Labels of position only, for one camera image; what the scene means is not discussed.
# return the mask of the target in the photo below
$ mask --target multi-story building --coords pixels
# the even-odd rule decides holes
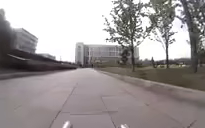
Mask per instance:
[[[23,28],[15,29],[16,40],[13,48],[21,51],[35,53],[38,38]]]
[[[75,51],[76,63],[82,65],[106,62],[117,63],[121,58],[122,47],[118,45],[85,45],[84,43],[77,43]],[[139,59],[139,49],[137,47],[134,56],[136,60]]]

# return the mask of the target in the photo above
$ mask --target overcast sky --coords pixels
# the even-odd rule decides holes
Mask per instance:
[[[38,53],[74,62],[76,42],[108,44],[102,15],[109,15],[111,0],[0,0],[0,8],[12,27],[22,27],[39,38]],[[189,57],[188,33],[179,28],[180,22],[174,24],[179,32],[177,42],[170,46],[170,58]],[[139,51],[141,59],[165,58],[158,42],[145,40]]]

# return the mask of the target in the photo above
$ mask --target road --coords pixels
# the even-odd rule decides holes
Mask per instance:
[[[0,128],[205,128],[205,106],[93,69],[0,81]]]

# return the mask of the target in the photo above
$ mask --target sidewalk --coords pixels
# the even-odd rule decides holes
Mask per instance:
[[[74,128],[117,128],[120,124],[130,128],[205,128],[202,104],[176,100],[91,69],[79,70],[76,78],[77,85],[52,128],[62,127],[66,120]]]

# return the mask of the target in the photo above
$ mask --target white building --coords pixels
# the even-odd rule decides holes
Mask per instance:
[[[122,47],[118,45],[85,45],[84,43],[77,43],[75,51],[75,61],[82,65],[106,62],[116,63],[121,58]],[[138,48],[135,48],[134,56],[136,60],[139,60]]]
[[[23,28],[15,29],[16,40],[13,48],[21,51],[35,53],[38,38]]]

